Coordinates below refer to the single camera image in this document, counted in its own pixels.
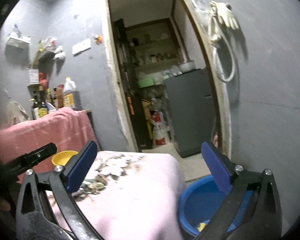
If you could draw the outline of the person's left hand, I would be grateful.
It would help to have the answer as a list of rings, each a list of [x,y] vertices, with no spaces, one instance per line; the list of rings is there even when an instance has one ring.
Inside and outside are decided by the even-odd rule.
[[[0,198],[0,212],[10,212],[11,205],[5,199]]]

